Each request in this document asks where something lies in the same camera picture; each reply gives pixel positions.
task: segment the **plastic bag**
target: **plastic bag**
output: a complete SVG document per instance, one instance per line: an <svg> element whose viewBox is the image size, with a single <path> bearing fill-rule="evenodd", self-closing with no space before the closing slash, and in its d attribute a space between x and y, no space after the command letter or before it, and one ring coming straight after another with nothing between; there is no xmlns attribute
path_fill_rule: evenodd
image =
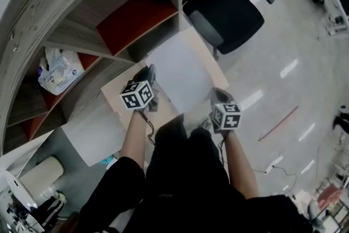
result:
<svg viewBox="0 0 349 233"><path fill-rule="evenodd" d="M84 71L76 52L45 48L39 66L39 84L54 95L61 94Z"/></svg>

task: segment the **black cable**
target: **black cable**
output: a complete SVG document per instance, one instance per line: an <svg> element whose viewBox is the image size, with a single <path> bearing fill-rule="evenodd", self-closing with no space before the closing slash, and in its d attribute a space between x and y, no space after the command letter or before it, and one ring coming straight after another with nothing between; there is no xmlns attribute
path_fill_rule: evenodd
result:
<svg viewBox="0 0 349 233"><path fill-rule="evenodd" d="M149 142L152 143L155 146L155 142L152 139L152 136L154 135L155 129L154 129L154 125L150 122L150 120L146 117L146 115L144 114L144 112L140 109L137 109L137 112L141 114L142 118L149 124L149 126L152 129L152 132L150 134L148 134L148 139Z"/></svg>
<svg viewBox="0 0 349 233"><path fill-rule="evenodd" d="M293 183L293 186L292 186L292 188L291 188L291 191L292 191L293 188L294 188L294 186L296 185L296 182L297 182L297 175L296 175L296 174L288 174L288 173L286 172L286 170L285 170L284 168L282 168L282 167L277 167L277 166L273 165L273 168L281 169L282 171L284 171L284 173L285 173L286 176L288 176L288 177L294 176L294 183Z"/></svg>
<svg viewBox="0 0 349 233"><path fill-rule="evenodd" d="M218 149L219 149L219 152L220 152L220 157L221 157L221 160L222 160L222 165L224 167L224 157L223 157L223 143L225 141L225 138L223 140L221 140L219 143L218 143Z"/></svg>
<svg viewBox="0 0 349 233"><path fill-rule="evenodd" d="M255 172L258 172L258 173L263 173L263 174L265 174L263 171L258 171L258 170L255 170L255 169L252 169L253 171L255 171Z"/></svg>

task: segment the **person's arm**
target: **person's arm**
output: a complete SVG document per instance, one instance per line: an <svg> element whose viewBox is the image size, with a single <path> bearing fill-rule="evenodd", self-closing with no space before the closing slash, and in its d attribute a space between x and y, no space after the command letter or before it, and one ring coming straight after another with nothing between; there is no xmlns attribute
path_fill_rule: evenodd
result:
<svg viewBox="0 0 349 233"><path fill-rule="evenodd" d="M259 197L256 176L234 131L225 140L230 184L246 199Z"/></svg>
<svg viewBox="0 0 349 233"><path fill-rule="evenodd" d="M146 116L148 111L149 108L146 107L144 110ZM124 144L120 151L120 157L133 159L142 169L144 168L147 125L141 114L134 111L126 132Z"/></svg>

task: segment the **sheet of paper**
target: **sheet of paper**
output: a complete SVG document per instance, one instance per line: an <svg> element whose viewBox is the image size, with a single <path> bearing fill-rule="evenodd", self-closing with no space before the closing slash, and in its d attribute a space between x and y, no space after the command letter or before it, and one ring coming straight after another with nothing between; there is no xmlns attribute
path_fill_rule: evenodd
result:
<svg viewBox="0 0 349 233"><path fill-rule="evenodd" d="M201 103L213 81L182 32L157 47L146 59L156 67L156 80L179 113Z"/></svg>

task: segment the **wooden shelf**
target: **wooden shelf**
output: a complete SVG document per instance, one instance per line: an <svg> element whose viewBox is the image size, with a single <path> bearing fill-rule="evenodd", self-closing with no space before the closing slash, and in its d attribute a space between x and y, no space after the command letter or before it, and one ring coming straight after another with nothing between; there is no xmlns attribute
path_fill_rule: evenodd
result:
<svg viewBox="0 0 349 233"><path fill-rule="evenodd" d="M33 139L33 137L36 134L36 132L38 131L39 127L41 126L41 124L43 123L43 121L45 120L45 118L48 115L49 114L47 113L45 115L31 118L31 119L21 123L21 127L24 131L24 134L26 135L26 137L29 141L31 139Z"/></svg>
<svg viewBox="0 0 349 233"><path fill-rule="evenodd" d="M6 130L3 154L9 153L27 142L28 137L20 124L8 127Z"/></svg>
<svg viewBox="0 0 349 233"><path fill-rule="evenodd" d="M48 113L49 110L39 87L37 82L21 84L11 110L8 127Z"/></svg>
<svg viewBox="0 0 349 233"><path fill-rule="evenodd" d="M78 56L84 70L87 70L99 58L86 53L78 53Z"/></svg>
<svg viewBox="0 0 349 233"><path fill-rule="evenodd" d="M94 66L94 64L99 59L98 56L92 56L85 53L78 53L78 56L85 72L77 80L75 80L64 92L62 92L59 95L54 95L51 92L48 92L44 88L40 87L40 92L48 108L48 111L43 115L33 117L21 123L22 129L26 137L29 139L29 141L40 135L43 135L44 134L43 129L45 127L49 127L49 129L53 130L54 129L53 127L57 122L58 124L65 123L64 117L63 117L64 119L63 121L61 120L62 117L55 119L57 116L60 116L60 115L62 116L62 113L55 113L57 109L56 106L64 98L64 96L76 85L78 80L81 77L83 77L84 74L90 71L90 69Z"/></svg>
<svg viewBox="0 0 349 233"><path fill-rule="evenodd" d="M129 0L97 26L112 55L176 15L169 0Z"/></svg>
<svg viewBox="0 0 349 233"><path fill-rule="evenodd" d="M88 55L86 53L78 53L80 62L82 64L82 67L85 71L88 71L88 69L97 61L99 58L98 56L92 56ZM64 92L62 92L59 95L54 95L51 92L48 92L44 88L40 87L41 94L43 95L44 101L47 105L47 107L51 110L56 106L56 104L59 103L59 101L64 97L65 92L70 90L70 85Z"/></svg>
<svg viewBox="0 0 349 233"><path fill-rule="evenodd" d="M161 45L163 42L170 39L179 32L178 27L179 14L167 19L163 23L154 27L147 34L132 43L117 56L126 56L128 59L139 62L144 59L152 50Z"/></svg>
<svg viewBox="0 0 349 233"><path fill-rule="evenodd" d="M50 0L46 6L56 5L56 2ZM28 13L41 9L38 3L32 4L29 7L33 11L28 10ZM64 113L67 113L67 108L75 110L76 100L81 96L88 106L89 98L93 98L103 84L127 69L134 60L144 57L161 40L178 32L178 11L182 3L181 0L74 0L69 7L59 5L56 8L53 15L58 13L59 17L53 18L59 20L47 22L50 28L46 29L45 40L31 42L35 45L35 51L17 53L27 72L23 80L15 79L15 90L29 82L35 85L35 91L32 91L31 97L25 97L29 90L20 88L12 111L5 112L8 123L0 122L3 129L7 125L2 137L4 153L65 124L61 108ZM44 47L76 52L85 70L60 95L51 94L37 83L40 59L45 56ZM12 95L4 100L12 103L13 98Z"/></svg>
<svg viewBox="0 0 349 233"><path fill-rule="evenodd" d="M67 122L63 116L63 113L61 111L60 106L56 106L48 115L47 117L42 121L40 124L40 127L37 129L37 131L32 135L29 140L33 140L37 137L40 137L47 132L50 132L58 127L61 127L65 125Z"/></svg>

